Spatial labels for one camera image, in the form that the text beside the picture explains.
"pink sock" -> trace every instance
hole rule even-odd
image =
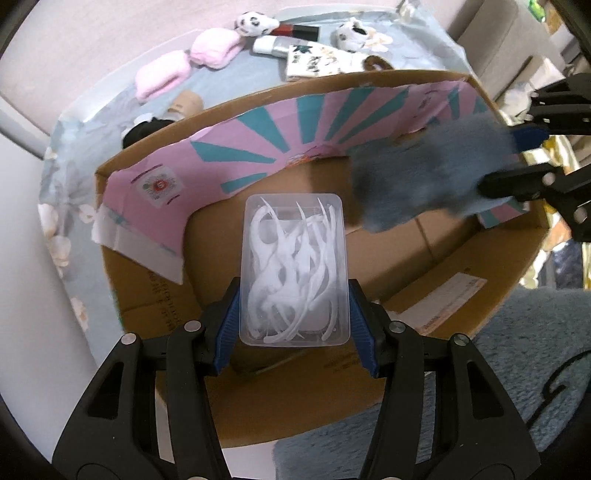
[[[244,47],[245,40],[234,30],[210,28],[201,33],[191,48],[191,60],[216,70],[224,68]]]
[[[138,70],[135,76],[140,102],[147,102],[172,90],[191,76],[188,55],[182,50],[172,51]]]

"teal stripe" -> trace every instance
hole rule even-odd
[[[441,124],[441,122],[439,121],[439,119],[436,116],[431,117],[431,119],[427,122],[428,127],[436,127],[437,125],[440,125],[440,124]]]
[[[452,110],[452,118],[457,120],[460,118],[460,87],[455,87],[449,92],[447,101],[449,102],[449,108]]]
[[[486,111],[488,111],[488,106],[482,98],[478,97],[474,104],[474,113],[484,113]]]
[[[281,135],[281,132],[277,128],[275,122],[265,107],[261,106],[259,108],[255,108],[236,117],[236,119],[251,130],[254,130],[283,153],[289,151],[290,148],[287,145],[285,138],[283,138],[283,135]]]
[[[348,134],[346,134],[343,138],[339,140],[338,143],[345,143],[347,140],[353,138],[358,133],[371,127],[372,125],[375,125],[387,116],[392,115],[397,110],[400,110],[404,106],[407,98],[408,88],[405,89],[403,92],[399,93],[392,100],[389,100],[386,104],[382,105],[380,108],[378,108],[374,113],[372,113],[369,117],[367,117],[357,126],[353,127]]]
[[[515,210],[517,210],[520,213],[527,213],[527,210],[525,210],[523,208],[523,203],[518,202],[515,199],[511,199],[507,202],[507,205],[509,205],[510,207],[513,207]]]
[[[500,223],[497,217],[495,217],[490,210],[481,212],[478,215],[480,216],[480,222],[484,228],[492,228],[499,225]]]
[[[259,181],[260,179],[264,179],[266,176],[266,173],[255,173],[254,175],[248,175],[236,180],[225,181],[220,185],[220,187],[226,195],[230,195],[232,192],[240,190],[251,183]]]
[[[125,220],[125,218],[123,216],[118,214],[116,211],[109,209],[108,212],[109,212],[109,216],[111,217],[111,220],[113,220],[116,225],[125,226],[129,223],[127,220]]]
[[[374,87],[360,87],[354,88],[350,91],[349,96],[340,108],[339,113],[336,114],[336,117],[330,126],[330,130],[324,138],[325,141],[330,140],[336,135],[345,122],[355,113],[359,106],[374,90]]]
[[[223,162],[223,161],[244,161],[249,163],[275,163],[275,158],[264,157],[257,153],[247,152],[246,150],[238,150],[237,148],[220,147],[203,142],[191,142],[191,145],[201,157],[203,161],[207,162]]]
[[[324,94],[306,95],[296,99],[300,136],[303,144],[312,143],[316,138],[318,122],[324,104]]]

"qr code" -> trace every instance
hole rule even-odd
[[[137,189],[156,208],[178,196],[183,184],[168,167],[158,167],[146,172],[139,180]]]

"gray fluffy object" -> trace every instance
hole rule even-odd
[[[518,165],[507,127],[491,113],[462,117],[429,128],[401,145],[371,142],[351,154],[352,184],[363,208],[363,227],[382,232],[428,210],[455,216],[489,210],[477,185],[485,175]]]

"clear plastic container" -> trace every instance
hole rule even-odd
[[[240,339],[247,345],[347,342],[349,286],[340,198],[332,193],[249,197],[240,295]]]

